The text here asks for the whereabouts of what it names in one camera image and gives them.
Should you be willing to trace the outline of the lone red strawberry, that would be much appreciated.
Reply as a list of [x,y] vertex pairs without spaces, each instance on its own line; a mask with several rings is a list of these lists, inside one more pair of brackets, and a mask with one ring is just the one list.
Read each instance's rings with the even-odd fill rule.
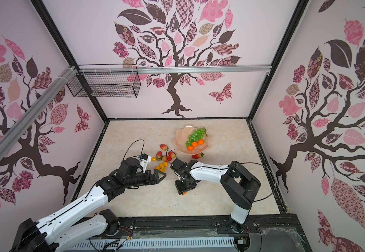
[[192,155],[191,157],[193,158],[193,159],[200,159],[201,157],[203,157],[204,156],[204,154],[203,153],[198,153],[198,154],[194,154],[194,155]]

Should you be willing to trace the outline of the green grape bunch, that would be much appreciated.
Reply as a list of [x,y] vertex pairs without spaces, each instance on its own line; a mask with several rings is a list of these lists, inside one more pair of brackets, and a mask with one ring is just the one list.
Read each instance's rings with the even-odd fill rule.
[[198,140],[203,139],[207,136],[206,128],[199,128],[193,131],[192,134],[188,135],[186,141],[186,147],[191,146],[193,142],[198,142]]

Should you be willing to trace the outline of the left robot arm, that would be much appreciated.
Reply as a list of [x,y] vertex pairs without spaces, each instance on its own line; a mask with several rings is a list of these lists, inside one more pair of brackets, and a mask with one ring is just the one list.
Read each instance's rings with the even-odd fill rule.
[[37,221],[27,219],[18,227],[11,251],[59,252],[96,235],[114,236],[127,232],[111,210],[82,221],[88,213],[106,205],[126,189],[159,184],[167,175],[146,171],[145,160],[129,157],[120,167],[97,181],[91,189],[69,205]]

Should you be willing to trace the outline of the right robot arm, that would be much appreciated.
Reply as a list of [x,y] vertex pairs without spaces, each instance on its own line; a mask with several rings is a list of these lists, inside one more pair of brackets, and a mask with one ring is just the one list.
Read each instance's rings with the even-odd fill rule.
[[233,161],[230,165],[210,165],[196,160],[185,163],[175,159],[171,169],[180,177],[175,181],[180,195],[195,189],[201,181],[222,185],[235,204],[228,224],[235,233],[244,231],[261,182],[241,163]]

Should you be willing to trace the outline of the red strawberry with leaves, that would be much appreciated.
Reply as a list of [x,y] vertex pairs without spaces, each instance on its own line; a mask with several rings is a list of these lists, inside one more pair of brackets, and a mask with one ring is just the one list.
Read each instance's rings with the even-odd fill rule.
[[163,154],[161,151],[158,151],[156,154],[156,159],[157,161],[161,161],[163,159]]

